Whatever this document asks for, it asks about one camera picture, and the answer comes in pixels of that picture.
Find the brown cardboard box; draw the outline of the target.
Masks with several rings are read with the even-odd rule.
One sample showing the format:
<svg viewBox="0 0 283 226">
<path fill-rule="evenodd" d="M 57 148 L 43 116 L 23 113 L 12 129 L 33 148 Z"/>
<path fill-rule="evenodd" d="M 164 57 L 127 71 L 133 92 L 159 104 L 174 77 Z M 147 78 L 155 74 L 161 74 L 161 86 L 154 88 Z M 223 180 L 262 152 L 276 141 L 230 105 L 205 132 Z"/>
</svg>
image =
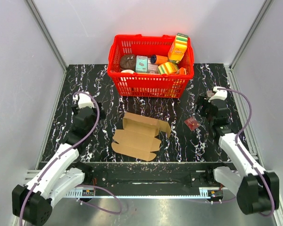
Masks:
<svg viewBox="0 0 283 226">
<path fill-rule="evenodd" d="M 159 151 L 161 140 L 159 132 L 170 137 L 171 127 L 168 122 L 151 117 L 126 112 L 123 117 L 123 128 L 116 129 L 111 147 L 115 153 L 152 161 Z"/>
</svg>

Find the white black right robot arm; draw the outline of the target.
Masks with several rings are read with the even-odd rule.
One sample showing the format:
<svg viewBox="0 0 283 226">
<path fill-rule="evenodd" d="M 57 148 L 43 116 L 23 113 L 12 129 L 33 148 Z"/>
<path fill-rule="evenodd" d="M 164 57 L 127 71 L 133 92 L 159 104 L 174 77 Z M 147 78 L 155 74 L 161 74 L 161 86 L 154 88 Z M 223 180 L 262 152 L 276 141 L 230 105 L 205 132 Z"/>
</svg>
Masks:
<svg viewBox="0 0 283 226">
<path fill-rule="evenodd" d="M 235 195 L 243 214 L 269 217 L 279 208 L 279 177 L 262 167 L 243 145 L 237 130 L 228 122 L 226 98 L 201 94 L 193 110 L 207 120 L 210 135 L 237 170 L 233 172 L 226 166 L 214 168 L 205 174 L 205 181 L 209 186 L 224 185 Z"/>
</svg>

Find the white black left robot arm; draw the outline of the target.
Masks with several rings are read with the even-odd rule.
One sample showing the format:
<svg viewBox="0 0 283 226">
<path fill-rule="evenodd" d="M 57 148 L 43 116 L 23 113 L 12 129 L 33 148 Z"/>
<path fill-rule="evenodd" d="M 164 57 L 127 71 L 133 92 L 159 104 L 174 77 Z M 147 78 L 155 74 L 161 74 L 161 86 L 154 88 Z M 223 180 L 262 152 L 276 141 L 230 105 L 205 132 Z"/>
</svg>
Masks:
<svg viewBox="0 0 283 226">
<path fill-rule="evenodd" d="M 92 183 L 92 167 L 77 158 L 86 150 L 91 134 L 106 114 L 100 102 L 77 104 L 66 139 L 43 169 L 25 185 L 12 191 L 12 212 L 24 221 L 42 226 L 49 219 L 55 205 L 78 185 Z"/>
</svg>

